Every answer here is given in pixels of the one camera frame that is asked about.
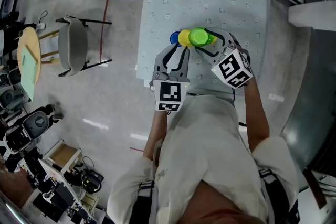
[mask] white cube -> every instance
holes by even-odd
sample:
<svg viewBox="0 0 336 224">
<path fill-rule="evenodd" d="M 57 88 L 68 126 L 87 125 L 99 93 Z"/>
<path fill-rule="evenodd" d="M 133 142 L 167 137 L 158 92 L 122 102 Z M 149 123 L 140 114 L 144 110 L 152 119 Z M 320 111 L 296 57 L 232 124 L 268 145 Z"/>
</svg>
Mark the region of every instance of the white cube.
<svg viewBox="0 0 336 224">
<path fill-rule="evenodd" d="M 215 65 L 211 71 L 223 83 L 234 89 L 237 89 L 246 81 L 253 78 L 248 61 L 238 49 L 233 50 L 231 54 Z"/>
<path fill-rule="evenodd" d="M 189 82 L 154 80 L 155 110 L 179 111 L 188 91 Z"/>
</svg>

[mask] shirt sleeve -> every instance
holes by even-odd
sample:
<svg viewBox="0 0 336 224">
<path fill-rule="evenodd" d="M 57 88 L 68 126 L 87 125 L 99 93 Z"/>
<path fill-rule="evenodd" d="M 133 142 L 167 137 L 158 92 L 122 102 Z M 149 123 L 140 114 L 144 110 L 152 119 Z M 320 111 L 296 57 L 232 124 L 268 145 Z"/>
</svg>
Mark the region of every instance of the shirt sleeve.
<svg viewBox="0 0 336 224">
<path fill-rule="evenodd" d="M 116 223 L 129 223 L 137 201 L 139 184 L 149 180 L 152 161 L 141 157 L 113 185 L 107 204 L 107 214 Z"/>
<path fill-rule="evenodd" d="M 253 151 L 257 165 L 270 169 L 281 181 L 292 207 L 297 200 L 299 185 L 294 162 L 284 139 L 272 136 L 263 140 Z"/>
</svg>

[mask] round wooden table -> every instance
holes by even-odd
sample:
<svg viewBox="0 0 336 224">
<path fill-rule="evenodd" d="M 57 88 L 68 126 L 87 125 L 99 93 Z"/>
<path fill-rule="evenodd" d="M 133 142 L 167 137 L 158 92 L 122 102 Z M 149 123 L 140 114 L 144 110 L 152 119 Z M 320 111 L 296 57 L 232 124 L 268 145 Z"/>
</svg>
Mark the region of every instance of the round wooden table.
<svg viewBox="0 0 336 224">
<path fill-rule="evenodd" d="M 37 62 L 37 69 L 36 69 L 36 76 L 35 76 L 35 84 L 37 83 L 40 72 L 41 72 L 41 65 L 45 63 L 54 63 L 53 61 L 42 61 L 42 58 L 52 56 L 58 53 L 58 51 L 52 51 L 47 54 L 41 55 L 41 48 L 40 48 L 40 40 L 44 39 L 46 37 L 55 35 L 59 32 L 59 30 L 50 32 L 48 34 L 45 34 L 41 37 L 39 37 L 32 27 L 27 27 L 23 30 L 23 34 L 19 39 L 19 44 L 17 46 L 17 62 L 19 65 L 19 70 L 22 72 L 22 50 L 24 47 L 28 49 L 28 51 L 31 53 L 31 55 L 34 57 L 34 59 Z"/>
</svg>

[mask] concrete floor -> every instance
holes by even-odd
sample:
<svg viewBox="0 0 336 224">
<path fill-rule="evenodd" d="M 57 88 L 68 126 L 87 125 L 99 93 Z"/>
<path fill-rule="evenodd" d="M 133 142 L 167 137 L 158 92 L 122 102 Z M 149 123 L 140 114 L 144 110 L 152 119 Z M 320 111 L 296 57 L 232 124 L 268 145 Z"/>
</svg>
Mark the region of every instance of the concrete floor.
<svg viewBox="0 0 336 224">
<path fill-rule="evenodd" d="M 112 58 L 113 62 L 69 78 L 57 77 L 64 71 L 61 65 L 44 65 L 35 87 L 35 100 L 26 105 L 30 112 L 48 103 L 61 104 L 65 119 L 43 135 L 39 148 L 45 152 L 59 139 L 81 148 L 83 155 L 94 161 L 95 170 L 105 177 L 99 192 L 102 206 L 107 203 L 113 182 L 141 155 L 130 147 L 144 148 L 145 140 L 139 138 L 148 136 L 154 112 L 152 92 L 135 78 L 142 1 L 110 0 L 107 20 L 113 25 L 104 28 L 103 59 Z M 25 16 L 27 23 L 38 21 L 47 10 L 49 14 L 43 19 L 47 29 L 43 34 L 60 28 L 55 19 L 65 15 L 102 20 L 105 3 L 106 0 L 19 0 L 20 17 Z M 306 64 L 305 54 L 299 55 L 297 61 L 293 61 L 293 56 L 300 49 L 305 51 L 306 43 L 288 23 L 287 5 L 277 0 L 270 4 L 259 85 L 272 135 L 279 135 L 296 99 Z M 91 63 L 99 60 L 100 34 L 101 25 L 89 25 Z M 298 70 L 294 73 L 293 62 Z M 245 122 L 242 96 L 237 96 L 236 108 L 239 120 Z"/>
</svg>

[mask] green book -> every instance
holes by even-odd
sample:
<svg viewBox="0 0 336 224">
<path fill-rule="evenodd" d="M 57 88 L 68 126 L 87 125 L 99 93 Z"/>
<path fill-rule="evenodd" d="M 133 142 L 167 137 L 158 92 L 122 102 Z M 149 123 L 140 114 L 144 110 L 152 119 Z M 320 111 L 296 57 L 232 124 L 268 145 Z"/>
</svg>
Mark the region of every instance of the green book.
<svg viewBox="0 0 336 224">
<path fill-rule="evenodd" d="M 29 98 L 34 100 L 35 77 L 37 70 L 37 61 L 29 50 L 24 47 L 22 49 L 22 70 L 21 70 L 21 86 L 28 94 Z"/>
</svg>

